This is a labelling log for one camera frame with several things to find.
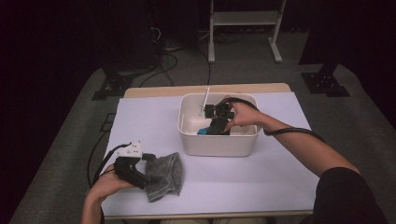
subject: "white table surface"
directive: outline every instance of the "white table surface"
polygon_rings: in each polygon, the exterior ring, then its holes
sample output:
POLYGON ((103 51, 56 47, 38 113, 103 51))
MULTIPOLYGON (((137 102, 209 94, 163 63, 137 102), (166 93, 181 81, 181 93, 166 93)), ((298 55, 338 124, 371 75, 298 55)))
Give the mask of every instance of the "white table surface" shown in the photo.
MULTIPOLYGON (((292 126, 310 129, 293 92, 251 93, 260 111, 292 126)), ((139 188, 123 189, 102 204, 106 218, 214 217, 222 214, 306 214, 313 209, 318 178, 274 137, 259 134, 244 158, 194 157, 184 152, 177 129, 182 96, 120 99, 106 153, 140 140, 158 157, 179 152, 184 183, 179 196, 149 203, 139 188)), ((115 161, 116 156, 107 164, 115 161)), ((136 168, 144 173, 146 162, 136 168)))

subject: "white plastic bin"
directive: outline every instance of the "white plastic bin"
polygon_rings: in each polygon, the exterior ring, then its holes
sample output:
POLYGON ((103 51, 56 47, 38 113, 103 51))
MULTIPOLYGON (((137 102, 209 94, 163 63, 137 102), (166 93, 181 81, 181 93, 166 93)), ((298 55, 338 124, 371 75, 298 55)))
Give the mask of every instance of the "white plastic bin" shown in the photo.
MULTIPOLYGON (((218 104, 226 95, 247 100, 257 106, 253 96, 243 93, 209 93, 207 105, 218 104)), ((253 151, 260 128, 255 125, 231 128, 230 135, 200 135, 200 129, 210 125, 211 119, 201 114, 204 93, 184 95, 178 115, 178 130, 187 154, 192 156, 246 157, 253 151)))

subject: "black sleeve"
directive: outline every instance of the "black sleeve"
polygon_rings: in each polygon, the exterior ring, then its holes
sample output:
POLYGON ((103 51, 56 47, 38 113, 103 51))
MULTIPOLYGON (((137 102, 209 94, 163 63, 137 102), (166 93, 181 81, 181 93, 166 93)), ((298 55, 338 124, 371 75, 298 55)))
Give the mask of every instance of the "black sleeve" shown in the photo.
POLYGON ((314 223, 388 223, 363 177, 347 168, 332 168, 320 177, 314 223))

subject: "dark background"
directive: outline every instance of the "dark background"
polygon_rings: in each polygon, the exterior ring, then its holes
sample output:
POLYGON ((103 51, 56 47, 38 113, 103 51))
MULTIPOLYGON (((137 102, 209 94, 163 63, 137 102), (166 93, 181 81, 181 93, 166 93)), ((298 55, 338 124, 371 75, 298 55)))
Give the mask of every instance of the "dark background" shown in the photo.
MULTIPOLYGON (((209 1, 191 1, 198 5, 199 15, 197 21, 191 22, 198 23, 199 29, 207 29, 209 1)), ((181 2, 162 1, 163 6, 168 6, 169 15, 176 16, 162 18, 164 27, 169 21, 179 21, 177 15, 186 16, 183 7, 178 7, 181 2)), ((216 2, 217 10, 230 10, 238 1, 216 2)), ((293 32, 313 29, 301 63, 323 63, 330 46, 342 40, 345 47, 340 63, 358 76, 364 89, 395 125, 394 2, 354 1, 348 5, 329 2, 322 1, 320 6, 319 1, 289 1, 281 29, 293 32)), ((6 0, 0 4, 0 222, 7 223, 80 90, 102 66, 109 49, 85 1, 6 0)), ((273 9, 278 4, 277 0, 265 4, 259 0, 239 1, 235 10, 273 9)), ((169 35, 177 32, 169 30, 169 35)))

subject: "table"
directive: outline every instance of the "table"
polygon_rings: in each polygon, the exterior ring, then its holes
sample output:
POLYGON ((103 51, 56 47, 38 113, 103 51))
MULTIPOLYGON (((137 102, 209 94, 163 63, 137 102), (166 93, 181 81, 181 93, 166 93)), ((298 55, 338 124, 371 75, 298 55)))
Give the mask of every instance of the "table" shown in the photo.
MULTIPOLYGON (((141 189, 123 189, 103 202, 106 218, 273 217, 312 213, 318 178, 273 137, 261 133, 253 153, 244 158, 194 157, 183 152, 177 132, 181 97, 205 90, 206 86, 193 86, 125 92, 106 152, 137 140, 144 152, 157 157, 178 151, 184 166, 184 184, 179 196, 165 195, 156 203, 148 203, 146 192, 141 189)), ((210 90, 251 93, 261 111, 291 125, 309 128, 286 84, 210 86, 210 90)), ((144 165, 141 161, 136 168, 143 171, 144 165)))
POLYGON ((209 44, 208 60, 210 63, 215 62, 215 43, 213 41, 214 27, 223 25, 274 25, 274 33, 268 38, 271 50, 274 54, 275 61, 282 63, 282 57, 276 45, 277 35, 279 33, 280 23, 282 22, 283 12, 286 0, 282 0, 279 10, 275 11, 231 11, 215 12, 214 0, 210 1, 210 20, 209 20, 209 44))

